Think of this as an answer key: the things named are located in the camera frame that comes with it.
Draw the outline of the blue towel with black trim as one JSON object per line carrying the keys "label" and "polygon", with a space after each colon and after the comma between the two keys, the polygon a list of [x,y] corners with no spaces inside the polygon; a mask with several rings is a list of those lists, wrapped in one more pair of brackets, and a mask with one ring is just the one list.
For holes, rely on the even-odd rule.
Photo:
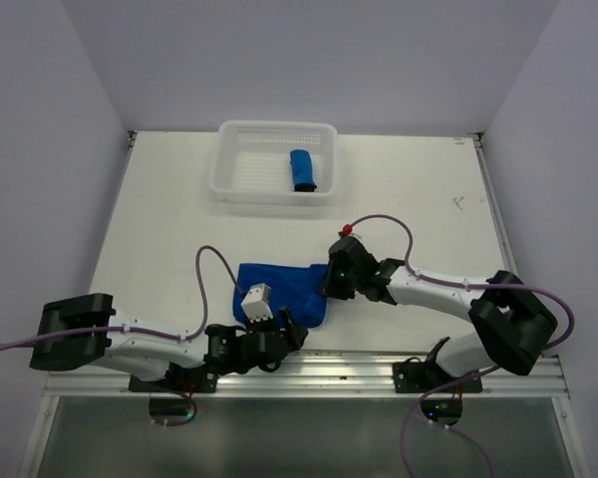
{"label": "blue towel with black trim", "polygon": [[290,167],[295,192],[314,192],[317,185],[313,177],[313,162],[305,149],[293,149],[289,153]]}

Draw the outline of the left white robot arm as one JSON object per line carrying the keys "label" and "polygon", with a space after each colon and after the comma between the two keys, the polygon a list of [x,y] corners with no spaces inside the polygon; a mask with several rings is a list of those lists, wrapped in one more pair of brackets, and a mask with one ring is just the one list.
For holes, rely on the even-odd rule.
{"label": "left white robot arm", "polygon": [[191,338],[154,330],[147,321],[116,311],[111,295],[91,294],[43,307],[29,367],[58,372],[92,365],[173,391],[188,388],[196,373],[273,372],[307,337],[308,329],[286,307],[275,318],[248,319],[241,326],[211,324]]}

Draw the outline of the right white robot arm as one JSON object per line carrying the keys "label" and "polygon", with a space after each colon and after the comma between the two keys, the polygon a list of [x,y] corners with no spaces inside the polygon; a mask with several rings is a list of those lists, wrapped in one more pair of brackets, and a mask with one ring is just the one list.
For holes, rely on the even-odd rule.
{"label": "right white robot arm", "polygon": [[472,334],[441,340],[424,362],[426,383],[439,391],[482,368],[528,375],[557,329],[555,316],[508,271],[475,281],[431,278],[403,260],[375,259],[352,235],[329,248],[319,292],[338,300],[361,294],[371,302],[431,309],[471,323]]}

